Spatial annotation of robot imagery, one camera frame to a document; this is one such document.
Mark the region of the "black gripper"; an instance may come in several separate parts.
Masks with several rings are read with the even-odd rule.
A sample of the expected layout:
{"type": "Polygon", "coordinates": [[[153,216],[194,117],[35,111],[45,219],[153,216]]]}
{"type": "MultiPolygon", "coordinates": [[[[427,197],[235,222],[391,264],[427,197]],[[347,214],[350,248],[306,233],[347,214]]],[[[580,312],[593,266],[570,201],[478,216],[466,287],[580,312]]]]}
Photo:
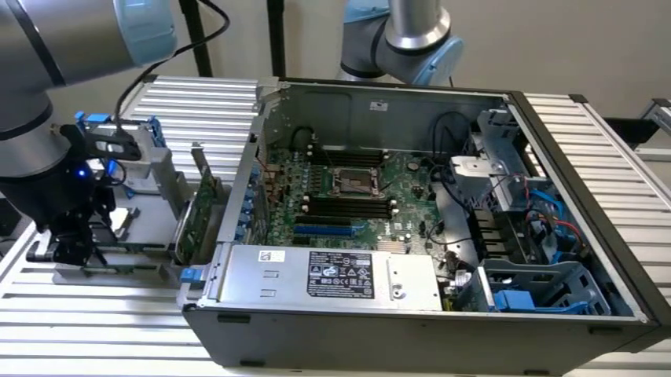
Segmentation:
{"type": "Polygon", "coordinates": [[[90,167],[54,167],[33,176],[3,178],[2,194],[34,220],[38,231],[51,233],[46,255],[31,252],[29,261],[85,266],[97,256],[106,262],[97,241],[117,241],[115,193],[90,167]]]}

